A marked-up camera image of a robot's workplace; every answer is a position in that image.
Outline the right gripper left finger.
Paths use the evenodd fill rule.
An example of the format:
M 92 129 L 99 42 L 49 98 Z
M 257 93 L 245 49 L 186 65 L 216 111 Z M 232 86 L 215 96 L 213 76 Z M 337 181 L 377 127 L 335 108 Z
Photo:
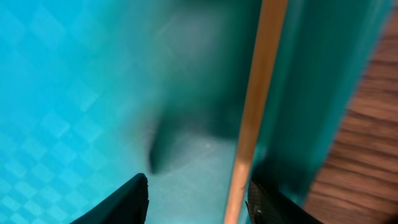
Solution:
M 148 206 L 148 180 L 138 173 L 71 224 L 145 224 Z

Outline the wooden chopstick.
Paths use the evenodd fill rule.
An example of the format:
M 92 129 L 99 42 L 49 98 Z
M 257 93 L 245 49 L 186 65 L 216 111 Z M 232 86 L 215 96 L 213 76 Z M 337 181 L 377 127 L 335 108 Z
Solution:
M 287 5 L 287 0 L 261 2 L 243 117 L 224 213 L 224 224 L 239 222 Z

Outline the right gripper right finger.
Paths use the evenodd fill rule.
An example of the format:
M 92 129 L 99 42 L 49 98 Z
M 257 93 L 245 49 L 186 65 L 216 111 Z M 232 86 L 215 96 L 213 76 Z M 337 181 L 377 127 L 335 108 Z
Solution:
M 251 224 L 322 224 L 273 186 L 251 179 L 246 200 Z

